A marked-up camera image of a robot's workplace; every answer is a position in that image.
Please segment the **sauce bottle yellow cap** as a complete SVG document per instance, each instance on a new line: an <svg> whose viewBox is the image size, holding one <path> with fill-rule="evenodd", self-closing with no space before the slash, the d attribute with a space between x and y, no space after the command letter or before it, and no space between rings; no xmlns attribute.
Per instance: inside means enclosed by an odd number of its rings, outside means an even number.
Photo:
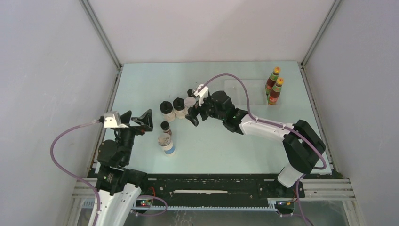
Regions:
<svg viewBox="0 0 399 226"><path fill-rule="evenodd" d="M268 104L269 105L275 105L277 103L277 100L280 96L283 84L284 84L283 78L278 78L276 80L276 83L273 85L273 87L268 95Z"/></svg>
<svg viewBox="0 0 399 226"><path fill-rule="evenodd" d="M275 85L275 83L279 77L280 71L281 71L281 68L277 66L273 69L273 72L270 74L270 76L265 84L265 93L267 96L269 95L272 87Z"/></svg>

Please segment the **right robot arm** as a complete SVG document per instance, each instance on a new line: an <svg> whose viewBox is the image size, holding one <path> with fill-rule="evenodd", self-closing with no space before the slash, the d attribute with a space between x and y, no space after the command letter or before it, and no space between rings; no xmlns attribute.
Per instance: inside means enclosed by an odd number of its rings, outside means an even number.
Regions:
<svg viewBox="0 0 399 226"><path fill-rule="evenodd" d="M236 108L225 91L220 90L203 96L189 89L189 97L195 104L188 108L186 119L198 126L198 115L205 121L214 118L222 121L223 126L232 133L254 135L263 138L274 138L282 142L288 158L288 164L282 169L274 183L274 192L285 197L293 190L293 185L304 175L317 169L316 163L322 162L322 169L328 164L323 158L326 145L311 125L298 120L296 123L268 121L251 116L249 111Z"/></svg>

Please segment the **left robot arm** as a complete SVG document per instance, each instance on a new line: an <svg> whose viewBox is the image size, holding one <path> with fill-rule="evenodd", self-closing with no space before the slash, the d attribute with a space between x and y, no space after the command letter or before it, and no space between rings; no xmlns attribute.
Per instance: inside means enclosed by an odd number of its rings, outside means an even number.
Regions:
<svg viewBox="0 0 399 226"><path fill-rule="evenodd" d="M99 121L105 129L114 132L114 139L101 143L98 150L97 182L95 204L90 224L93 226L124 225L138 196L147 194L149 184L144 180L146 173L128 169L136 136L153 130L152 109L139 117L132 117L127 111L105 113Z"/></svg>

